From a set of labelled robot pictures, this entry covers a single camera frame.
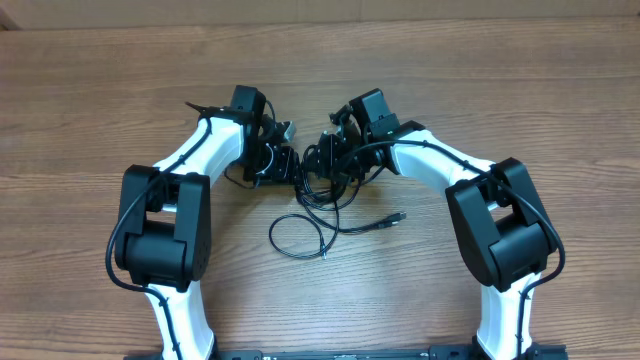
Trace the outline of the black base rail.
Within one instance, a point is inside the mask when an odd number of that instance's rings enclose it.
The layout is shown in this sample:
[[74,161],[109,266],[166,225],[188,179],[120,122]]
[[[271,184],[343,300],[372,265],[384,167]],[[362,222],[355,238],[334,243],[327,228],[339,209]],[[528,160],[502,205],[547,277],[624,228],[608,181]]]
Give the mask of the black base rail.
[[[160,360],[161,353],[145,356],[125,356],[128,360]],[[209,359],[222,360],[471,360],[489,359],[482,353],[479,345],[434,345],[419,350],[376,350],[376,351],[303,351],[271,352],[259,350],[220,351],[215,349]],[[564,345],[540,345],[533,343],[521,359],[527,360],[567,360]]]

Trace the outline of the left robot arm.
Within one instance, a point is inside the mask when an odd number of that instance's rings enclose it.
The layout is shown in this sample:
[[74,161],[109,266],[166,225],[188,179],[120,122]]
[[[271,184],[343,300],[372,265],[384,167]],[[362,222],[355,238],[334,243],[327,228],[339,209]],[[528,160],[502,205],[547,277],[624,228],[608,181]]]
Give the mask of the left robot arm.
[[293,179],[296,128],[279,122],[257,88],[238,85],[227,106],[195,106],[195,132],[170,156],[124,173],[105,268],[118,287],[149,300],[162,336],[159,359],[216,359],[201,290],[212,245],[211,195],[228,167],[244,183]]

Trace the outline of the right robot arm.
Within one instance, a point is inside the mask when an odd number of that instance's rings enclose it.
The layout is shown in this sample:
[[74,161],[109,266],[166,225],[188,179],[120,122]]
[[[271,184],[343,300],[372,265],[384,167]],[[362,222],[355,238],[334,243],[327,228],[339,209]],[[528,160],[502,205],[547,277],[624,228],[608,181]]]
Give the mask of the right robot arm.
[[526,166],[466,155],[423,125],[402,123],[374,88],[331,114],[336,131],[304,155],[302,169],[330,181],[329,199],[362,183],[372,167],[412,178],[445,199],[457,246],[481,285],[481,320],[463,357],[565,359],[563,345],[540,345],[529,330],[535,289],[556,278],[566,261]]

